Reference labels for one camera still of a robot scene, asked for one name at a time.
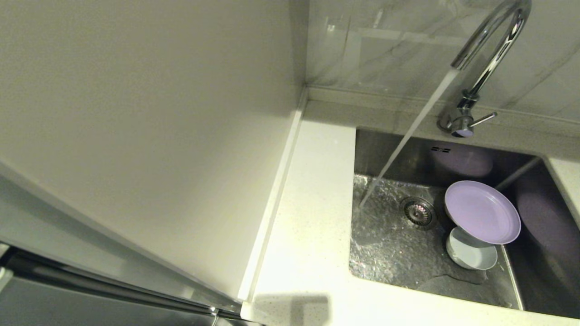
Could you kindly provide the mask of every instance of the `purple bowl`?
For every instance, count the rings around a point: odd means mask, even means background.
[[[507,244],[520,234],[520,215],[499,191],[475,181],[459,181],[445,192],[447,215],[465,232],[490,244]]]

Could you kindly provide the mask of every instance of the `chrome faucet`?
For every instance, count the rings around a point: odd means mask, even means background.
[[[464,89],[462,92],[463,98],[459,101],[457,107],[445,113],[439,120],[438,124],[441,129],[450,132],[455,137],[470,137],[473,136],[473,127],[498,115],[494,112],[474,121],[471,110],[479,100],[481,87],[487,82],[487,79],[498,67],[518,35],[520,35],[531,9],[531,0],[506,0],[502,2],[485,18],[475,33],[465,43],[463,49],[451,63],[451,67],[459,70],[465,69],[499,25],[509,16],[513,17],[506,34],[502,38],[502,42],[495,49],[495,54],[478,77],[476,83],[470,89]]]

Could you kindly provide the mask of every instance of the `sink basin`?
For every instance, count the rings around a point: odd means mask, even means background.
[[[580,318],[580,230],[546,165],[527,154],[412,137],[363,207],[402,136],[357,131],[350,272],[489,305]],[[444,194],[460,180],[497,187],[521,217],[489,270],[454,263]]]

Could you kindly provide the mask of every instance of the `drain strainer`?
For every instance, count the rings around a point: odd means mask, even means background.
[[[401,201],[400,208],[407,219],[421,229],[429,227],[436,218],[433,206],[423,198],[407,197]]]

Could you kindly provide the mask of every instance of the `water stream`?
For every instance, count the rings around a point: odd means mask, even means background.
[[[433,95],[431,95],[431,98],[429,99],[429,101],[427,101],[427,104],[425,104],[423,109],[421,109],[421,112],[419,113],[419,115],[417,115],[417,117],[415,118],[415,120],[411,124],[411,127],[409,128],[409,130],[407,130],[407,132],[405,133],[405,136],[403,137],[403,139],[401,139],[401,142],[399,143],[397,148],[395,148],[395,151],[389,157],[387,164],[385,164],[383,169],[380,171],[379,176],[369,186],[367,193],[365,194],[364,198],[361,201],[361,204],[359,205],[360,208],[362,208],[364,206],[364,204],[367,202],[368,197],[371,196],[372,192],[376,188],[376,185],[383,179],[383,176],[385,175],[385,173],[387,172],[387,170],[389,169],[389,167],[391,166],[391,164],[393,163],[395,158],[397,158],[398,154],[401,152],[401,150],[403,149],[403,147],[405,146],[407,141],[409,141],[409,138],[411,138],[411,136],[413,135],[413,133],[415,132],[415,130],[417,129],[417,127],[419,126],[421,121],[423,121],[423,119],[425,119],[425,116],[427,116],[427,113],[429,113],[431,108],[435,105],[435,102],[439,99],[439,97],[441,97],[441,95],[443,95],[443,92],[445,92],[447,87],[449,87],[449,85],[451,84],[453,79],[455,79],[457,74],[459,74],[459,70],[457,70],[455,68],[452,68],[449,70],[449,72],[447,72],[447,75],[445,75],[445,77],[443,78],[443,80],[441,81],[441,83],[439,84],[437,89],[435,90],[435,92],[433,92]]]

